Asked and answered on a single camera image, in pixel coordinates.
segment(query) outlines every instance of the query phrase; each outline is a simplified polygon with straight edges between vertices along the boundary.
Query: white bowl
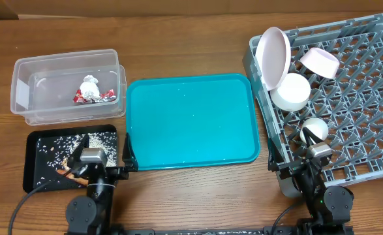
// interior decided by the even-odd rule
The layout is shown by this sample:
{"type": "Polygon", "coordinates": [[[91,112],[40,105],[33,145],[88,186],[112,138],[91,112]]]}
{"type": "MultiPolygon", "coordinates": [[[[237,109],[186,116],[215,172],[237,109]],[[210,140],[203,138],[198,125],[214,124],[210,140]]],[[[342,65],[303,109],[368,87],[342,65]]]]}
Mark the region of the white bowl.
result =
{"type": "Polygon", "coordinates": [[[311,48],[300,62],[308,69],[325,78],[335,79],[339,61],[331,53],[320,48],[311,48]]]}
{"type": "MultiPolygon", "coordinates": [[[[312,117],[307,119],[301,126],[301,130],[306,127],[308,128],[315,136],[319,137],[321,140],[325,140],[329,134],[329,128],[326,122],[317,117],[312,117]]],[[[306,143],[306,138],[304,137],[303,131],[300,131],[301,141],[306,143]]]]}
{"type": "Polygon", "coordinates": [[[277,27],[267,29],[259,40],[255,57],[267,90],[279,87],[290,68],[291,47],[287,35],[277,27]]]}
{"type": "Polygon", "coordinates": [[[273,89],[270,95],[278,108],[294,112],[301,110],[307,104],[310,91],[310,84],[306,78],[300,74],[289,73],[281,86],[273,89]]]}

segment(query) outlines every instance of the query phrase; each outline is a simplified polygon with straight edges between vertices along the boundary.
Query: white label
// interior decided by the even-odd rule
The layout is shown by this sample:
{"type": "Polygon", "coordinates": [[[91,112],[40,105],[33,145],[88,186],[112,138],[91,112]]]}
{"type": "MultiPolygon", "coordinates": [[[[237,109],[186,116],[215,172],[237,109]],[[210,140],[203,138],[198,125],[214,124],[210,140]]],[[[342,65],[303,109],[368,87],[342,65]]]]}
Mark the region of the white label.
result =
{"type": "Polygon", "coordinates": [[[16,103],[22,105],[26,109],[29,109],[29,92],[29,86],[20,79],[17,79],[16,103]]]}

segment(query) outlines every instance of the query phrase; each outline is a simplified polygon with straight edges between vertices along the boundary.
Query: white plate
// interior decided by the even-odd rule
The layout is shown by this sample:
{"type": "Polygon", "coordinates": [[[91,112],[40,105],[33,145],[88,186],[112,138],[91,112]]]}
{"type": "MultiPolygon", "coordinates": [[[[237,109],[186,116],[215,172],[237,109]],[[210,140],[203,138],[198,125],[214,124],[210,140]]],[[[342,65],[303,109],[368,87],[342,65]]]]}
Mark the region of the white plate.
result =
{"type": "Polygon", "coordinates": [[[267,90],[279,87],[290,68],[291,48],[287,35],[277,27],[267,29],[259,40],[255,57],[267,90]]]}

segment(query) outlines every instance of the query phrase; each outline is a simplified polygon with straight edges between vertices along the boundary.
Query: black tray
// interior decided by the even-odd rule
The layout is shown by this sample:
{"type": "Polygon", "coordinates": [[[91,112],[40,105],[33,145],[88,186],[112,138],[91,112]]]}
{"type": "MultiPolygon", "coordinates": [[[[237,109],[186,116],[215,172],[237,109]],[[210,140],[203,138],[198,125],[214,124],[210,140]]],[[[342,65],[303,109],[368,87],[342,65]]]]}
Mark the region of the black tray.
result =
{"type": "MultiPolygon", "coordinates": [[[[64,142],[70,142],[72,139],[75,140],[75,136],[81,134],[95,134],[97,138],[105,141],[105,143],[114,150],[112,154],[115,154],[115,164],[119,164],[117,131],[113,125],[34,131],[29,134],[26,143],[26,158],[23,174],[23,190],[26,193],[32,191],[41,183],[60,176],[56,168],[61,168],[61,165],[54,161],[56,158],[62,159],[63,155],[70,153],[70,147],[65,145],[64,142]]],[[[82,187],[84,186],[76,181],[61,178],[59,181],[49,184],[40,191],[56,191],[82,187]]]]}

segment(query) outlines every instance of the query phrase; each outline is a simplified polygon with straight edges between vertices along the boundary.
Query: wrapped candy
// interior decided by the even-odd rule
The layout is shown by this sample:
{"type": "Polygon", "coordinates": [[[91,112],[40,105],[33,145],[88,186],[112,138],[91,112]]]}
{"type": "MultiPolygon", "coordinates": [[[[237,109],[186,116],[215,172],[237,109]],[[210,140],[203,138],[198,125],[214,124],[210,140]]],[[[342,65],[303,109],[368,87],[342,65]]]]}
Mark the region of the wrapped candy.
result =
{"type": "Polygon", "coordinates": [[[84,82],[81,84],[79,90],[76,92],[74,102],[76,103],[96,103],[96,102],[110,102],[114,101],[116,95],[114,90],[109,90],[103,94],[100,94],[99,87],[97,86],[98,80],[92,76],[87,75],[84,78],[84,82]]]}

